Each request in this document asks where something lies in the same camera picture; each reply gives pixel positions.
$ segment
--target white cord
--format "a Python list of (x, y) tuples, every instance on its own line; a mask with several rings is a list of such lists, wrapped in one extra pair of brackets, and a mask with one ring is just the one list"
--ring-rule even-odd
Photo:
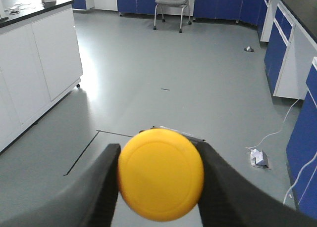
[(293, 187), (295, 187), (295, 185), (297, 184), (298, 179), (299, 179), (299, 177), (301, 176), (302, 171), (304, 170), (304, 168), (307, 167), (309, 164), (311, 164), (311, 163), (316, 159), (316, 157), (317, 157), (317, 152), (316, 152), (316, 154), (314, 155), (314, 157), (313, 157), (309, 162), (307, 162), (307, 163), (300, 169), (299, 173), (297, 174), (297, 177), (296, 177), (296, 180), (295, 180), (294, 184), (291, 185), (291, 187), (287, 190), (287, 192), (286, 192), (286, 194), (285, 194), (285, 196), (284, 196), (283, 205), (285, 205), (285, 201), (286, 201), (287, 195), (288, 195), (289, 192), (293, 189)]
[(314, 170), (313, 174), (311, 175), (311, 179), (309, 179), (309, 182), (308, 182), (308, 184), (306, 185), (306, 188), (305, 188), (305, 190), (304, 190), (304, 192), (303, 192), (303, 194), (302, 194), (302, 196), (301, 196), (301, 199), (299, 200), (298, 204), (301, 203), (301, 201), (302, 201), (302, 199), (303, 199), (303, 197), (304, 197), (304, 195), (305, 195), (305, 193), (306, 193), (306, 191), (307, 191), (307, 189), (308, 189), (309, 184), (311, 184), (311, 181), (312, 181), (312, 179), (313, 179), (313, 176), (315, 175), (316, 170), (317, 170), (317, 165), (316, 165), (316, 167), (315, 167), (315, 170)]
[(280, 133), (280, 132), (283, 130), (283, 125), (284, 125), (284, 123), (285, 123), (285, 121), (286, 121), (286, 118), (287, 118), (289, 112), (291, 111), (292, 107), (293, 107), (298, 101), (299, 101), (299, 99), (297, 99), (297, 100), (292, 104), (292, 106), (290, 106), (290, 108), (288, 109), (288, 111), (287, 111), (287, 113), (286, 113), (286, 116), (285, 116), (285, 118), (284, 118), (284, 121), (283, 121), (283, 123), (282, 123), (281, 129), (280, 129), (279, 131), (264, 136), (264, 138), (263, 138), (263, 139), (260, 141), (260, 143), (258, 143), (257, 145), (252, 146), (252, 147), (245, 147), (245, 148), (246, 148), (246, 149), (249, 149), (249, 150), (252, 150), (253, 148), (258, 147), (258, 146), (263, 142), (263, 140), (265, 140), (267, 137), (269, 137), (269, 136), (271, 136), (271, 135), (275, 135), (275, 134), (277, 134), (277, 133)]

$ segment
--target yellow lid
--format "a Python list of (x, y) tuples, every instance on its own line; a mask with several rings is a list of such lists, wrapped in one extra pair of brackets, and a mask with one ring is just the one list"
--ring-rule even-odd
[(181, 134), (151, 129), (130, 139), (118, 161), (123, 199), (139, 215), (171, 221), (198, 202), (204, 168), (194, 145)]

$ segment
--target gray chair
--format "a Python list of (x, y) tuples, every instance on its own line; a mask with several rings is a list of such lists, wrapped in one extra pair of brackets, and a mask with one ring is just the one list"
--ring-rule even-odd
[(169, 6), (169, 7), (181, 7), (182, 8), (182, 13), (181, 13), (181, 18), (180, 18), (180, 27), (179, 27), (179, 32), (182, 33), (182, 22), (183, 22), (183, 11), (186, 7), (188, 7), (188, 16), (189, 16), (189, 21), (188, 24), (191, 25), (192, 21), (190, 20), (190, 8), (189, 8), (189, 0), (155, 0), (156, 6), (155, 6), (155, 14), (154, 14), (154, 27), (153, 30), (156, 30), (156, 21), (157, 21), (157, 8), (160, 6), (161, 11), (162, 11), (162, 21), (163, 23), (165, 22), (164, 19), (164, 14), (163, 14), (163, 6)]

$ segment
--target floor marking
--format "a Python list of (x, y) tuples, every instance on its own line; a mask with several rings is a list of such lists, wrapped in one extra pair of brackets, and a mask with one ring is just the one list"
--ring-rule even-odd
[(101, 131), (101, 130), (97, 130), (97, 132), (103, 132), (103, 133), (108, 133), (108, 134), (113, 134), (113, 135), (118, 135), (118, 136), (133, 137), (133, 136), (125, 135), (125, 134), (106, 132), (106, 131)]
[(76, 165), (76, 163), (78, 162), (78, 160), (80, 159), (80, 157), (84, 154), (84, 152), (86, 151), (86, 149), (89, 147), (89, 145), (93, 142), (93, 140), (96, 138), (96, 136), (99, 134), (99, 131), (97, 132), (97, 134), (95, 134), (95, 136), (92, 138), (92, 140), (88, 143), (88, 145), (86, 146), (86, 148), (81, 152), (81, 154), (79, 155), (79, 157), (76, 159), (76, 161), (73, 163), (73, 165), (70, 167), (70, 169), (68, 170), (68, 172), (66, 174), (64, 174), (64, 176), (67, 176), (70, 171), (74, 168), (74, 166)]

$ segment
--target chair seat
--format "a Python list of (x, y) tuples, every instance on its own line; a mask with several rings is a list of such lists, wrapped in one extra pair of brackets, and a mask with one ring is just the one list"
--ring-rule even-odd
[(170, 6), (181, 6), (187, 4), (187, 0), (155, 0), (155, 3)]

